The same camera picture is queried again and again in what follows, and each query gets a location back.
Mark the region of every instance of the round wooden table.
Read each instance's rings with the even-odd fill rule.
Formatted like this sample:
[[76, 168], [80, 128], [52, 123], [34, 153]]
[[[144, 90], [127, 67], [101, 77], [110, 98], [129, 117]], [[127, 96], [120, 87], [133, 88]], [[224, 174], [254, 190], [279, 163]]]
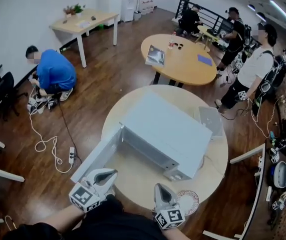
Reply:
[[202, 26], [202, 25], [198, 25], [197, 28], [198, 28], [198, 30], [200, 31], [201, 35], [200, 35], [200, 37], [195, 41], [195, 43], [197, 43], [202, 37], [207, 36], [205, 46], [203, 47], [204, 50], [206, 50], [206, 48], [208, 48], [208, 41], [212, 42], [212, 40], [214, 40], [215, 42], [217, 42], [217, 41], [219, 40], [218, 37], [213, 36], [212, 34], [210, 34], [209, 32], [207, 32], [208, 27], [205, 27], [205, 26]]
[[[216, 65], [211, 56], [199, 45], [180, 36], [174, 36], [174, 41], [183, 44], [184, 47], [179, 50], [175, 45], [173, 49], [169, 49], [168, 43], [171, 38], [170, 34], [157, 34], [142, 42], [141, 51], [145, 59], [151, 45], [165, 51], [164, 67], [153, 67], [156, 70], [154, 84], [158, 83], [161, 74], [171, 79], [170, 85], [175, 85], [175, 82], [181, 83], [179, 87], [183, 84], [202, 86], [212, 82], [216, 77]], [[197, 55], [211, 59], [212, 66], [198, 61]]]
[[[155, 92], [168, 102], [194, 117], [199, 106], [208, 105], [199, 97], [184, 89], [168, 85], [150, 85], [136, 89], [123, 96], [109, 112], [103, 127], [102, 139], [108, 135], [129, 108], [146, 92]], [[200, 203], [206, 200], [223, 179], [228, 160], [226, 135], [211, 140], [204, 157], [202, 168], [194, 179], [172, 182], [163, 175], [161, 168], [143, 157], [133, 148], [123, 145], [107, 162], [106, 168], [118, 170], [116, 188], [128, 199], [146, 209], [154, 208], [154, 186], [163, 183], [177, 194], [192, 190], [199, 196]]]

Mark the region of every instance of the black shorts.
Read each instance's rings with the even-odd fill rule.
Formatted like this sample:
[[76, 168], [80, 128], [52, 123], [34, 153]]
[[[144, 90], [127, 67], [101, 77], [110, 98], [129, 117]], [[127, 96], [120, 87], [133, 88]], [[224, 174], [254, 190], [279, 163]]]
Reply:
[[240, 47], [239, 49], [235, 50], [234, 48], [227, 48], [223, 58], [222, 58], [222, 63], [225, 66], [228, 66], [232, 63], [232, 61], [235, 59], [235, 57], [238, 55], [238, 53], [242, 50], [243, 47]]
[[247, 92], [249, 88], [242, 85], [238, 79], [235, 79], [235, 82], [230, 86], [227, 93], [224, 95], [224, 97], [221, 99], [222, 104], [227, 107], [228, 109], [231, 109], [235, 106], [236, 103], [239, 102], [239, 96], [238, 93], [240, 91]]
[[58, 94], [61, 92], [66, 92], [66, 91], [69, 91], [69, 90], [62, 89], [58, 83], [51, 84], [48, 88], [45, 89], [45, 92], [47, 94]]

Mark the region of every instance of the black office chair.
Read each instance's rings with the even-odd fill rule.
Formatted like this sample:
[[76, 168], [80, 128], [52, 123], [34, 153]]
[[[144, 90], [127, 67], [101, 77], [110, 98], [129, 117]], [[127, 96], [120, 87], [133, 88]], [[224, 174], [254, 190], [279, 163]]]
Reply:
[[14, 88], [14, 78], [12, 73], [8, 72], [3, 77], [0, 75], [0, 102], [4, 106], [3, 120], [7, 121], [6, 116], [8, 114], [8, 108], [11, 107], [16, 116], [19, 113], [14, 107], [14, 102], [21, 96], [28, 96], [27, 92], [17, 95], [18, 90]]

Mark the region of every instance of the white plate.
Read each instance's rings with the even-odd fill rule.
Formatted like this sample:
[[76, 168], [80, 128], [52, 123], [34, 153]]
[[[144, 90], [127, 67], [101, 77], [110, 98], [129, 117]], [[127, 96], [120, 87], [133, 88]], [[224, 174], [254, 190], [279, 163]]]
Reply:
[[185, 215], [193, 214], [199, 205], [198, 195], [190, 190], [183, 190], [177, 195], [177, 201]]

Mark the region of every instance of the railing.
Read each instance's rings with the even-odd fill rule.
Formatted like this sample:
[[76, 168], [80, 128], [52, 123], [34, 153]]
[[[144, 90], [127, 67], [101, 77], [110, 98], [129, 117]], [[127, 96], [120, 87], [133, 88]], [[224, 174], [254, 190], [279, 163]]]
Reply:
[[[190, 6], [194, 6], [194, 5], [196, 4], [188, 0], [180, 0], [175, 18], [176, 19], [182, 18], [184, 11], [187, 10]], [[218, 33], [220, 33], [221, 31], [225, 31], [226, 33], [232, 32], [233, 24], [231, 22], [229, 22], [227, 19], [225, 19], [221, 15], [218, 15], [217, 13], [209, 9], [206, 9], [200, 5], [199, 7], [201, 8], [201, 10], [199, 11], [198, 15], [204, 25], [208, 26], [211, 29], [216, 30]]]

